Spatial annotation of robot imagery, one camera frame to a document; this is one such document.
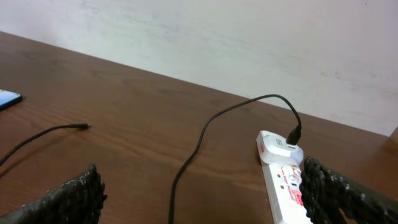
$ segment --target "power socket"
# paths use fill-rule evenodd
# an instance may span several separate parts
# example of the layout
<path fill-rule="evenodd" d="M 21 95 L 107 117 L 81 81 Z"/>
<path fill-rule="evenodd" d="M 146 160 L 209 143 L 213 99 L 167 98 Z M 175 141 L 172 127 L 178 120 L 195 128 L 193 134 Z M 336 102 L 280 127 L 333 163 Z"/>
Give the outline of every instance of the power socket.
<path fill-rule="evenodd" d="M 275 224 L 311 223 L 301 200 L 303 151 L 286 144 L 286 138 L 261 131 L 257 148 Z"/>

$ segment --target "smartphone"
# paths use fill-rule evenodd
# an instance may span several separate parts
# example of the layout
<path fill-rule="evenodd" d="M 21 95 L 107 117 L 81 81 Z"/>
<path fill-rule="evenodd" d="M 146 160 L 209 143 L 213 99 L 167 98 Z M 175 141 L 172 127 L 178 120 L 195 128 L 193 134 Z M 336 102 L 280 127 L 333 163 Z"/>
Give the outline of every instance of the smartphone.
<path fill-rule="evenodd" d="M 0 111 L 22 101 L 22 95 L 7 90 L 0 90 Z"/>

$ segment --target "blue phone screen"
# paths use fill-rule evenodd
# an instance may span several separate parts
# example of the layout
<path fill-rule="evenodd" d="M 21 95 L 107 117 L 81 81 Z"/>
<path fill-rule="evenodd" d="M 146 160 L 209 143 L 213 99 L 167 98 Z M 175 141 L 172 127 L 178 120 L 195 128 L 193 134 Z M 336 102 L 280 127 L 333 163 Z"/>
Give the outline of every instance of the blue phone screen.
<path fill-rule="evenodd" d="M 12 100 L 15 100 L 18 97 L 20 97 L 20 94 L 18 93 L 13 93 L 6 90 L 0 90 L 0 106 Z"/>

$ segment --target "brown table surface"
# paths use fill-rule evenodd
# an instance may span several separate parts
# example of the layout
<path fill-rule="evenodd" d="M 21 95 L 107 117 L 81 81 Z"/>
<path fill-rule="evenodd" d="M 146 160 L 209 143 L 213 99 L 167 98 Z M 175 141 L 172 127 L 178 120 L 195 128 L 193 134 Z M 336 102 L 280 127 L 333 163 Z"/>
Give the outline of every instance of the brown table surface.
<path fill-rule="evenodd" d="M 0 33 L 0 71 L 0 88 L 26 97 L 0 112 L 1 155 L 52 126 L 93 125 L 54 131 L 15 153 L 0 173 L 0 215 L 94 163 L 108 194 L 100 223 L 167 223 L 172 181 L 204 122 L 245 100 L 5 33 Z M 398 200 L 396 143 L 313 116 L 301 118 L 305 156 Z M 175 222 L 272 223 L 255 140 L 260 130 L 286 136 L 296 124 L 291 111 L 261 102 L 214 120 L 180 179 Z"/>

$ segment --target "charging cable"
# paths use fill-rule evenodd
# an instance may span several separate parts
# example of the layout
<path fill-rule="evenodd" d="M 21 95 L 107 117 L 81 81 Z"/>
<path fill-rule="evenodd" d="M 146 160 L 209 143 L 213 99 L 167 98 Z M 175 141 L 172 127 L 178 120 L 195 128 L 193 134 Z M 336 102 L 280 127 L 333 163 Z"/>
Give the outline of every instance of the charging cable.
<path fill-rule="evenodd" d="M 26 145 L 27 143 L 37 139 L 40 136 L 43 136 L 44 134 L 49 133 L 50 131 L 56 130 L 56 129 L 60 129 L 60 128 L 80 128 L 80 129 L 88 129 L 90 127 L 90 125 L 88 124 L 69 124 L 69 125 L 61 125 L 61 126 L 56 126 L 56 127 L 52 127 L 52 128 L 48 128 L 45 131 L 42 131 L 39 134 L 36 134 L 35 136 L 30 137 L 29 139 L 26 139 L 25 141 L 19 143 L 16 147 L 14 147 L 13 149 L 11 149 L 9 152 L 7 152 L 7 154 L 5 156 L 3 156 L 0 159 L 0 166 L 11 156 L 13 155 L 18 149 L 20 149 L 22 146 Z"/>
<path fill-rule="evenodd" d="M 175 178 L 174 178 L 173 185 L 172 185 L 172 193 L 171 193 L 171 196 L 170 196 L 170 205 L 169 205 L 169 224 L 173 224 L 173 223 L 174 223 L 175 189 L 176 189 L 176 187 L 177 187 L 178 180 L 180 179 L 182 173 L 185 171 L 185 169 L 187 168 L 187 166 L 189 165 L 189 163 L 192 161 L 192 159 L 193 159 L 193 158 L 195 157 L 195 155 L 198 153 L 199 148 L 200 148 L 200 145 L 201 145 L 201 142 L 202 142 L 202 139 L 203 139 L 203 136 L 205 135 L 205 131 L 206 131 L 206 128 L 207 128 L 207 126 L 209 125 L 209 123 L 210 123 L 213 119 L 215 119 L 216 117 L 218 117 L 219 115 L 221 115 L 221 114 L 223 114 L 223 113 L 225 113 L 225 112 L 228 112 L 228 111 L 230 111 L 230 110 L 232 110 L 232 109 L 235 109 L 235 108 L 238 108 L 238 107 L 240 107 L 240 106 L 246 105 L 246 104 L 248 104 L 248 103 L 251 103 L 251 102 L 254 102 L 254 101 L 257 101 L 257 100 L 261 100 L 261 99 L 264 99 L 264 98 L 269 98 L 269 97 L 277 97 L 277 98 L 279 98 L 279 99 L 285 101 L 285 103 L 286 103 L 286 104 L 290 107 L 290 109 L 293 111 L 295 117 L 297 118 L 298 125 L 297 125 L 297 127 L 296 127 L 295 129 L 293 129 L 292 132 L 290 132 L 289 136 L 288 136 L 287 139 L 286 139 L 286 143 L 287 143 L 287 144 L 290 144 L 290 145 L 294 145 L 294 146 L 298 143 L 298 141 L 299 141 L 299 139 L 300 139 L 300 137 L 301 137 L 301 120 L 300 120 L 300 116 L 299 116 L 299 114 L 297 113 L 297 111 L 294 109 L 294 107 L 292 106 L 292 104 L 291 104 L 288 100 L 286 100 L 286 98 L 284 98 L 283 96 L 280 96 L 280 95 L 277 95 L 277 94 L 269 94 L 269 95 L 259 96 L 259 97 L 257 97 L 257 98 L 253 98 L 253 99 L 251 99 L 251 100 L 247 100 L 247 101 L 245 101 L 245 102 L 238 103 L 238 104 L 236 104 L 236 105 L 234 105 L 234 106 L 231 106 L 231 107 L 229 107 L 229 108 L 226 108 L 225 110 L 222 110 L 222 111 L 218 112 L 217 114 L 214 114 L 214 115 L 206 122 L 206 124 L 204 125 L 204 127 L 203 127 L 203 129 L 202 129 L 202 131 L 201 131 L 201 133 L 200 133 L 200 137 L 199 137 L 199 140 L 198 140 L 198 144 L 197 144 L 196 149 L 195 149 L 194 152 L 191 154 L 191 156 L 184 162 L 184 164 L 181 166 L 180 170 L 178 171 L 177 175 L 176 175 Z"/>

